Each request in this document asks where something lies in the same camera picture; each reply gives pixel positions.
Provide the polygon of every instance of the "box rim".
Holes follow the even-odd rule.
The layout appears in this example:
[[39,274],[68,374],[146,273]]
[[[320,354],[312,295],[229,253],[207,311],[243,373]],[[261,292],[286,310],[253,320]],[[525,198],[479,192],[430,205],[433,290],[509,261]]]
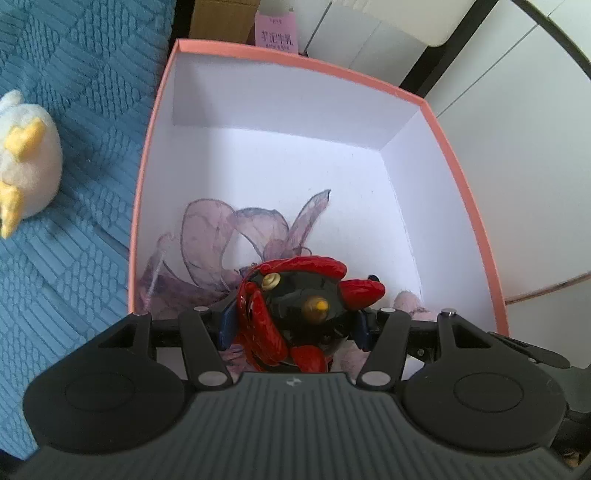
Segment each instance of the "box rim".
[[135,190],[134,209],[131,224],[131,240],[129,245],[129,270],[128,270],[128,310],[130,313],[135,311],[135,280],[136,280],[136,257],[139,231],[139,216],[141,210],[141,198],[144,186],[144,177],[146,170],[146,163],[150,153],[150,146],[152,140],[152,133],[156,122],[158,110],[163,96],[164,86],[168,80],[171,67],[176,59],[178,53],[189,53],[195,55],[210,55],[218,57],[230,57],[235,59],[249,60],[249,61],[263,61],[266,63],[275,63],[288,67],[295,67],[300,69],[312,70],[319,73],[324,73],[336,78],[348,80],[359,85],[367,86],[375,90],[394,95],[398,98],[414,103],[420,107],[421,113],[425,117],[429,128],[433,132],[437,143],[439,144],[443,156],[446,159],[447,165],[452,173],[456,186],[462,198],[466,213],[472,225],[476,243],[480,251],[480,257],[484,266],[486,280],[491,295],[493,312],[495,315],[495,322],[497,331],[502,335],[509,335],[509,325],[507,319],[507,311],[505,300],[502,293],[501,281],[498,270],[496,268],[495,260],[492,255],[491,245],[488,241],[488,236],[482,218],[478,211],[478,207],[472,195],[472,191],[466,180],[466,176],[462,171],[452,146],[449,144],[445,133],[443,132],[439,122],[427,101],[410,92],[406,92],[399,87],[383,82],[376,78],[370,77],[363,73],[354,72],[343,67],[332,65],[321,60],[310,59],[290,53],[285,53],[268,48],[253,47],[248,45],[241,45],[235,43],[227,43],[210,40],[187,40],[179,39],[175,42],[172,52],[168,57],[168,62],[156,99],[154,107],[150,115],[150,122],[146,132],[144,141],[144,149],[139,165],[138,180]]

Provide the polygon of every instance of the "yellow plush ear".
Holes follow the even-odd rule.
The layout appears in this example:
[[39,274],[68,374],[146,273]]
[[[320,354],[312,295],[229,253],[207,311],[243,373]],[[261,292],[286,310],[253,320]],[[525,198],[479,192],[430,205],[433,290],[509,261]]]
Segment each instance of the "yellow plush ear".
[[39,146],[45,130],[46,125],[39,117],[34,118],[25,128],[15,125],[4,139],[4,148],[14,155],[16,161],[22,161]]
[[7,239],[17,229],[22,218],[24,197],[22,192],[0,181],[0,236]]

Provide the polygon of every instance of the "white plush toy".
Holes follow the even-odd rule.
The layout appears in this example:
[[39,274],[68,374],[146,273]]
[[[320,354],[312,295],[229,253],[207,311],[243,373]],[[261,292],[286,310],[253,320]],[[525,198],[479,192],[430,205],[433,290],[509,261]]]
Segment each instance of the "white plush toy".
[[61,179],[60,137],[51,116],[22,102],[18,90],[0,99],[0,236],[53,200]]

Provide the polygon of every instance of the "pink label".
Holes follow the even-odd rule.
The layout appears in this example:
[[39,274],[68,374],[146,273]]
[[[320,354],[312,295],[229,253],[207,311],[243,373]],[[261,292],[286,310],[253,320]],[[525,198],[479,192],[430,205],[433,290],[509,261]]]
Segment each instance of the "pink label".
[[282,17],[268,17],[259,12],[255,16],[255,44],[298,54],[296,15],[289,12]]

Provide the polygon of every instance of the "black frame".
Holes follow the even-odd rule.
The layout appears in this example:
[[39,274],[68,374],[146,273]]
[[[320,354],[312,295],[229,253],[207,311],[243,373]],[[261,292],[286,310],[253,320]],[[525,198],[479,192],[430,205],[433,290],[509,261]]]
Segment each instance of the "black frame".
[[[511,1],[556,40],[591,80],[591,62],[552,19],[546,17],[528,0]],[[476,0],[447,42],[439,47],[425,49],[400,84],[400,88],[425,98],[497,2],[498,0]]]

